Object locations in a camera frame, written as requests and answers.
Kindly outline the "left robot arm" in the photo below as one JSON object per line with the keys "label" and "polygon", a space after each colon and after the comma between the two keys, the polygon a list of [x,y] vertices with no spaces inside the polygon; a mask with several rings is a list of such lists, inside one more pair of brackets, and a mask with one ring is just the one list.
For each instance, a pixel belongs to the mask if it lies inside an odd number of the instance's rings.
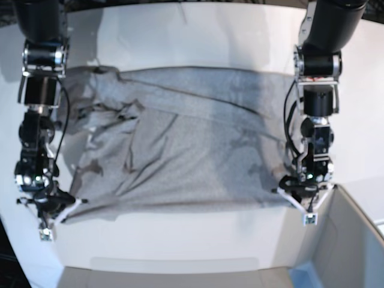
{"label": "left robot arm", "polygon": [[309,1],[293,50],[296,100],[283,109],[291,173],[274,190],[300,211],[305,225],[316,224],[318,210],[333,190],[334,142],[330,117],[340,111],[342,48],[351,39],[367,1]]}

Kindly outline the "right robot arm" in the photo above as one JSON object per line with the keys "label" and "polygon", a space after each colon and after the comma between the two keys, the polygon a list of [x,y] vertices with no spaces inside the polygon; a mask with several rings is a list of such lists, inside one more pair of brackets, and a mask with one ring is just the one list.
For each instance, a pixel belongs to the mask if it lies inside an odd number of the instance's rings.
{"label": "right robot arm", "polygon": [[26,196],[17,204],[34,205],[39,228],[46,233],[66,218],[69,207],[87,202],[60,189],[59,154],[49,148],[55,137],[52,112],[61,97],[69,99],[62,83],[69,50],[67,16],[63,1],[13,1],[12,6],[25,37],[17,101],[27,108],[19,127],[21,152],[14,169],[16,185]]}

